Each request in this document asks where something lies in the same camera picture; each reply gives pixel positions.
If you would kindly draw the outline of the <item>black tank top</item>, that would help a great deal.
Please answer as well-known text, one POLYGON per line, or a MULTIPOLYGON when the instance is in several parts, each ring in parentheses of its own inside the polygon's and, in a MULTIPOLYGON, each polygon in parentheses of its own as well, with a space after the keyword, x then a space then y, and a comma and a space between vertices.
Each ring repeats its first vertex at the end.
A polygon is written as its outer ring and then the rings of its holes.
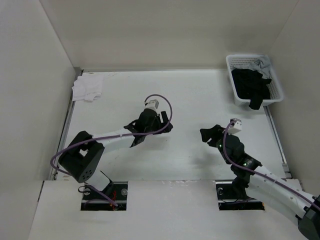
POLYGON ((259 110, 263 100, 270 100, 271 93, 268 85, 271 78, 263 78, 257 70, 233 69, 231 71, 237 96, 242 100, 250 100, 249 107, 259 110))

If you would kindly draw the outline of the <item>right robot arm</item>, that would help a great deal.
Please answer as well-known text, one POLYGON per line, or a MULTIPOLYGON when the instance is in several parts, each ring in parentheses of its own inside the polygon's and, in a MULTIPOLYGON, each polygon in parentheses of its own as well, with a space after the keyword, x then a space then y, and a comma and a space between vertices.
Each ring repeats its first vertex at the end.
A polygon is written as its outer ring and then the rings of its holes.
POLYGON ((245 152, 245 146, 235 135, 242 129, 238 120, 227 127, 216 124, 200 129, 201 140, 217 148, 235 174, 232 192, 238 198, 256 199, 291 220, 308 240, 320 238, 320 198, 298 190, 276 176, 260 161, 245 152))

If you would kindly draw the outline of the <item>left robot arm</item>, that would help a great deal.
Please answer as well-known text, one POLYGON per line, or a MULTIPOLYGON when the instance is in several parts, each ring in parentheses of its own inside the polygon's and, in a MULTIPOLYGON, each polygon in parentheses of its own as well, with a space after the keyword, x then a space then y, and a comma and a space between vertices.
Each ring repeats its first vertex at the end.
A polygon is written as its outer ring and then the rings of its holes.
POLYGON ((112 195, 112 186, 107 175, 98 169, 102 156, 133 148, 147 135, 169 133, 173 129, 171 120, 165 111, 157 113, 153 108, 145 108, 138 119, 114 132, 93 135, 83 130, 60 155, 58 163, 78 183, 91 187, 100 199, 108 199, 112 195))

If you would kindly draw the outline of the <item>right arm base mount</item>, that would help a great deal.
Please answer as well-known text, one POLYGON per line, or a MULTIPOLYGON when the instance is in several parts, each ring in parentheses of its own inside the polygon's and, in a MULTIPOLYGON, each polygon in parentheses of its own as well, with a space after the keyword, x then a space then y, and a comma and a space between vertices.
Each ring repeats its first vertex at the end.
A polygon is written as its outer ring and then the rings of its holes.
POLYGON ((217 181, 215 183, 220 211, 264 211, 262 202, 248 197, 245 193, 237 192, 231 181, 217 181))

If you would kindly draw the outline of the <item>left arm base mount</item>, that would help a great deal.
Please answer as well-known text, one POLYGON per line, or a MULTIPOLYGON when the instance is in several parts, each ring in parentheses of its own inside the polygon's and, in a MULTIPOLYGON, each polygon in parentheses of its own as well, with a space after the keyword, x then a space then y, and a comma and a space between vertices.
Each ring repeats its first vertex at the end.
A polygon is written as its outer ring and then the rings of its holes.
POLYGON ((126 211, 128 199, 128 182, 112 182, 106 188, 107 195, 117 206, 111 204, 108 199, 92 190, 87 185, 80 186, 78 192, 82 194, 81 211, 126 211))

